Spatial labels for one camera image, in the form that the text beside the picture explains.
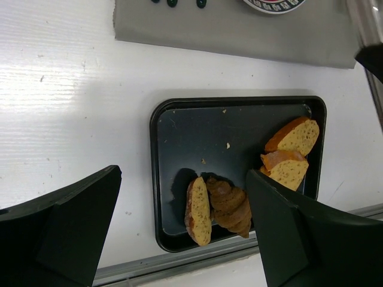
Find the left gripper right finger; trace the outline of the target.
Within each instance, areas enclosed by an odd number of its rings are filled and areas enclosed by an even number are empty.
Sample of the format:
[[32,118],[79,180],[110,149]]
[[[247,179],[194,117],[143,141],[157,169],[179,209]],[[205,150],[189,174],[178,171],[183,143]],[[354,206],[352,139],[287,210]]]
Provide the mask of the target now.
[[259,171],[246,190],[268,286],[381,286],[382,222],[326,206]]

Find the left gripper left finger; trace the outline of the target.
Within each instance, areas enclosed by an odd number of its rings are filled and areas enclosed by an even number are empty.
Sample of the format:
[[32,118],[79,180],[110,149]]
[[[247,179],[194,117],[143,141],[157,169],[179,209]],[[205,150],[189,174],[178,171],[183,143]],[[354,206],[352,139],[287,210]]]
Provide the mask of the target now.
[[91,286],[120,185],[112,165],[1,209],[1,286]]

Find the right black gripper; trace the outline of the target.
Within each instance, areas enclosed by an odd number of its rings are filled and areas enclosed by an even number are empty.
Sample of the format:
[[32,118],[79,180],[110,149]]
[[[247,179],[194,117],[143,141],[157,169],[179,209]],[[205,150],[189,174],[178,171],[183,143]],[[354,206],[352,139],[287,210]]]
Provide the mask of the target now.
[[372,73],[377,79],[383,80],[383,43],[368,45],[359,50],[355,60]]

